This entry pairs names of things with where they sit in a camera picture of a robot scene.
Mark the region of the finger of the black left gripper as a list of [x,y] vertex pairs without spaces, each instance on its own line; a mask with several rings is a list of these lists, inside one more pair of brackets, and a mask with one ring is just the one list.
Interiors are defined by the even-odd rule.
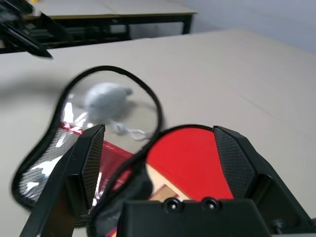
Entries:
[[53,19],[41,13],[39,16],[41,26],[46,29],[51,35],[60,41],[73,41],[72,36],[66,31],[66,29],[56,23]]
[[0,25],[0,34],[11,44],[28,53],[42,58],[52,59],[52,55],[47,49],[35,39],[32,39],[25,32],[14,27],[12,24],[4,23]]

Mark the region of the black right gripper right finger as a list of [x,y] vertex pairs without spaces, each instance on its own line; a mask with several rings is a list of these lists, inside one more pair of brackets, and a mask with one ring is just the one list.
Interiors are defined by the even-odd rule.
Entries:
[[316,224],[274,168],[236,131],[215,126],[222,172],[235,199],[251,199],[272,234],[316,235]]

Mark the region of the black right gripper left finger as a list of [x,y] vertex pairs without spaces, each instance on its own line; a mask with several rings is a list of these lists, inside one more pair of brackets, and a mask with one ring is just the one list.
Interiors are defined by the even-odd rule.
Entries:
[[83,132],[57,162],[21,232],[22,237],[70,237],[92,207],[105,126]]

